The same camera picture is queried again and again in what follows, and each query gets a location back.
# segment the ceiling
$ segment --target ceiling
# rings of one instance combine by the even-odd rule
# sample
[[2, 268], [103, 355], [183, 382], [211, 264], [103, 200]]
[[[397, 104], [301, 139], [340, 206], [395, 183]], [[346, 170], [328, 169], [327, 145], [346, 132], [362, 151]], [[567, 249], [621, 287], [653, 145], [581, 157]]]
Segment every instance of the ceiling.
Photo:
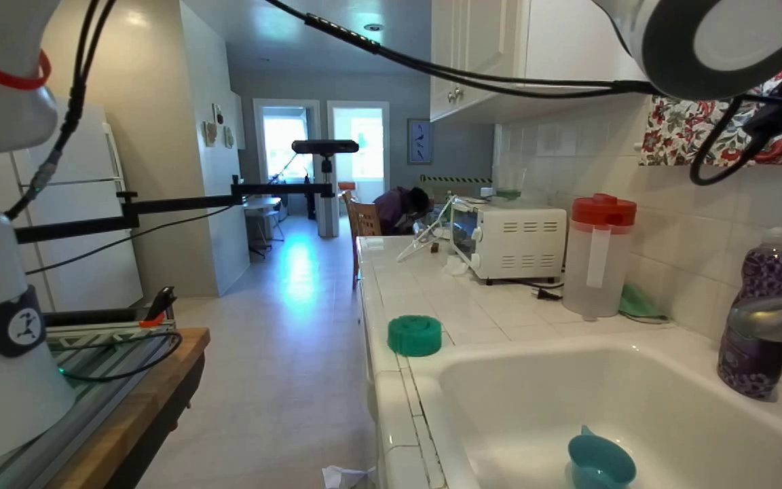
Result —
[[[188, 0], [229, 41], [237, 71], [254, 74], [407, 74], [377, 55], [347, 47], [267, 0]], [[427, 0], [283, 0], [294, 10], [381, 41], [387, 48], [430, 58]]]

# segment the kitchen sink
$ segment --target kitchen sink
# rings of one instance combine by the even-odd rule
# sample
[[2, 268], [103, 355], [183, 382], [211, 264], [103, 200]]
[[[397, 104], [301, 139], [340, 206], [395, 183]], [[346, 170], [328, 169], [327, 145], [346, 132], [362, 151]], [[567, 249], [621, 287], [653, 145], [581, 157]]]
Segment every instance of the kitchen sink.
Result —
[[564, 336], [411, 358], [450, 489], [563, 489], [567, 443], [620, 443], [646, 489], [782, 487], [776, 403], [719, 382], [715, 351], [674, 335]]

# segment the white cabinet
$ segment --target white cabinet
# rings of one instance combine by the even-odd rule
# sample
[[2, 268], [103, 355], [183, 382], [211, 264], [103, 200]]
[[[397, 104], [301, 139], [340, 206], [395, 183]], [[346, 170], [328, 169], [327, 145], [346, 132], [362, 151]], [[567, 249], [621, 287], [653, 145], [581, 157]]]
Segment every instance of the white cabinet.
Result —
[[[433, 60], [460, 71], [517, 74], [521, 0], [434, 0], [433, 2]], [[487, 89], [433, 78], [433, 119], [471, 109], [491, 97]]]
[[[433, 60], [440, 64], [520, 78], [643, 78], [592, 0], [434, 0], [433, 7]], [[430, 115], [434, 121], [501, 121], [598, 101], [514, 97], [434, 75]]]

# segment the hallway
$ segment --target hallway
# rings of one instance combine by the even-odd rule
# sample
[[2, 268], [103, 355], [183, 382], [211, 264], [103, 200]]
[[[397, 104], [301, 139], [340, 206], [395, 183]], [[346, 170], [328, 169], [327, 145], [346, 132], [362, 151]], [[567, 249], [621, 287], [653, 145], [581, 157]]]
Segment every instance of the hallway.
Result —
[[321, 489], [327, 465], [372, 465], [347, 222], [277, 234], [237, 291], [176, 301], [179, 325], [211, 331], [206, 373], [141, 489]]

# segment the teal bowl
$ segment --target teal bowl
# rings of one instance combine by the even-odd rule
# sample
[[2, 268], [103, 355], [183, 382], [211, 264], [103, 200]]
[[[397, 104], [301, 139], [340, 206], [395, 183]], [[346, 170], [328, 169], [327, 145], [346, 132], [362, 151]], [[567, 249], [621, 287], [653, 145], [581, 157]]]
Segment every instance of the teal bowl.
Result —
[[577, 489], [624, 489], [636, 477], [634, 457], [588, 426], [567, 446]]

